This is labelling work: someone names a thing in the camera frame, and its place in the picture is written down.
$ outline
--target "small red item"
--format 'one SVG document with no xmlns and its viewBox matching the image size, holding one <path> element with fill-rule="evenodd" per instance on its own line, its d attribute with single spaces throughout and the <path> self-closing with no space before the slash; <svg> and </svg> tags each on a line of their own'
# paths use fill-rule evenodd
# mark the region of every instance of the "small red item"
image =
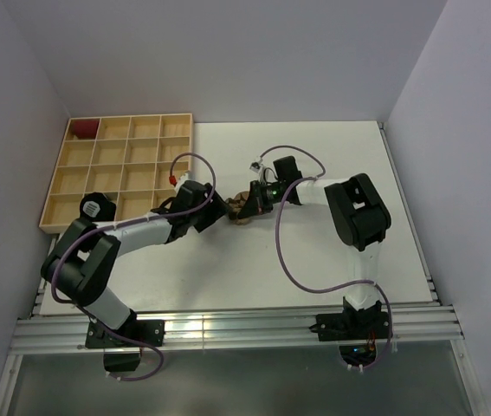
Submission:
<svg viewBox="0 0 491 416">
<path fill-rule="evenodd" d="M 70 132 L 78 139 L 94 139 L 99 130 L 99 120 L 74 120 Z"/>
</svg>

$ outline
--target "metal frame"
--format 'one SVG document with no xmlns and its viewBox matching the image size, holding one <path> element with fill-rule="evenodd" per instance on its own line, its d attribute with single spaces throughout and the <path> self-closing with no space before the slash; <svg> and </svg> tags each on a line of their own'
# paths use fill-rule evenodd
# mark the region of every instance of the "metal frame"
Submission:
<svg viewBox="0 0 491 416">
<path fill-rule="evenodd" d="M 378 123 L 397 187 L 404 203 L 418 254 L 434 302 L 392 305 L 394 344 L 417 341 L 451 341 L 456 363 L 462 377 L 468 401 L 474 415 L 488 415 L 483 395 L 470 359 L 466 353 L 464 336 L 452 306 L 442 306 L 432 282 L 422 247 L 412 222 L 403 188 L 383 125 Z M 84 348 L 88 319 L 83 315 L 41 316 L 40 307 L 44 290 L 42 286 L 36 297 L 31 319 L 21 320 L 10 345 L 3 377 L 0 381 L 0 415 L 8 412 L 10 400 L 16 385 L 18 370 L 25 354 L 102 354 L 105 350 L 86 350 Z M 190 349 L 228 349 L 228 348 L 273 348 L 305 347 L 334 344 L 337 342 L 318 342 L 316 334 L 308 327 L 321 313 L 340 312 L 341 308 L 294 308 L 235 310 L 229 312 L 194 313 L 149 313 L 139 314 L 139 319 L 165 320 L 166 351 Z M 354 344 L 358 341 L 340 342 L 339 345 Z M 116 348 L 107 351 L 135 351 L 136 348 Z"/>
<path fill-rule="evenodd" d="M 216 313 L 139 314 L 139 319 L 165 320 L 166 351 L 189 349 L 305 347 L 320 345 L 308 327 L 320 313 L 341 308 L 243 310 Z M 102 353 L 87 350 L 85 316 L 34 317 L 20 321 L 10 345 L 11 354 Z M 394 341 L 443 341 L 463 338 L 450 306 L 393 308 Z M 340 345 L 362 341 L 341 342 Z M 135 351 L 116 348 L 108 351 Z"/>
<path fill-rule="evenodd" d="M 459 368 L 464 390 L 467 392 L 468 403 L 474 416 L 488 416 L 488 405 L 476 377 L 472 361 L 468 356 L 467 345 L 464 340 L 451 341 L 456 365 Z"/>
<path fill-rule="evenodd" d="M 14 393 L 22 359 L 22 355 L 8 355 L 6 357 L 0 380 L 0 416 L 6 416 L 9 412 L 10 400 Z"/>
</svg>

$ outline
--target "white wall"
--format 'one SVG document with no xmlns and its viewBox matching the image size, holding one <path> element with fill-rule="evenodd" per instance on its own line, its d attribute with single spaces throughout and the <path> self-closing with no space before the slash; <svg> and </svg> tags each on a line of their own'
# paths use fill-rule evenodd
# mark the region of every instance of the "white wall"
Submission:
<svg viewBox="0 0 491 416">
<path fill-rule="evenodd" d="M 387 120 L 445 0 L 3 0 L 72 115 Z"/>
<path fill-rule="evenodd" d="M 37 224 L 66 118 L 0 3 L 0 374 L 16 318 L 39 283 L 48 238 Z"/>
<path fill-rule="evenodd" d="M 491 409 L 491 2 L 450 0 L 388 126 L 439 294 Z"/>
</svg>

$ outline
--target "white tabletop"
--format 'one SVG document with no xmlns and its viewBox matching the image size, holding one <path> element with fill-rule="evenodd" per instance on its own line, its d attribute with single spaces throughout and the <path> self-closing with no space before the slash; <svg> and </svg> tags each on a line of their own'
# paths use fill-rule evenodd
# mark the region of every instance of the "white tabletop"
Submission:
<svg viewBox="0 0 491 416">
<path fill-rule="evenodd" d="M 379 262 L 378 281 L 393 303 L 431 302 L 415 240 L 374 121 L 196 124 L 195 151 L 215 168 L 223 198 L 249 189 L 255 175 L 250 163 L 268 147 L 289 144 L 308 150 L 327 169 L 327 179 L 368 173 L 391 213 Z M 319 168 L 306 156 L 278 150 L 271 162 L 293 154 L 303 176 Z M 194 162 L 195 178 L 210 181 L 208 170 Z M 256 309 L 340 305 L 343 292 L 303 292 L 281 271 L 275 252 L 275 212 L 245 226 L 225 218 L 172 244 L 146 247 L 117 260 L 109 287 L 137 311 Z M 303 284 L 326 288 L 349 280 L 346 247 L 323 206 L 291 206 L 284 210 L 282 249 L 288 268 Z M 47 292 L 43 315 L 73 314 Z"/>
</svg>

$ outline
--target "wooden compartment organizer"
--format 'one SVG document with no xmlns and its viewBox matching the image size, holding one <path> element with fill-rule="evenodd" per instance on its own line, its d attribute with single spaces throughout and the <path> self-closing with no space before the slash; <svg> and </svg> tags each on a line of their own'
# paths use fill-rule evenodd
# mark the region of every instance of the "wooden compartment organizer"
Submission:
<svg viewBox="0 0 491 416">
<path fill-rule="evenodd" d="M 40 227 L 65 231 L 78 218 L 81 199 L 102 192 L 116 204 L 116 220 L 145 215 L 176 195 L 170 164 L 193 146 L 191 114 L 71 119 L 48 190 Z M 191 158 L 174 175 L 191 169 Z"/>
</svg>

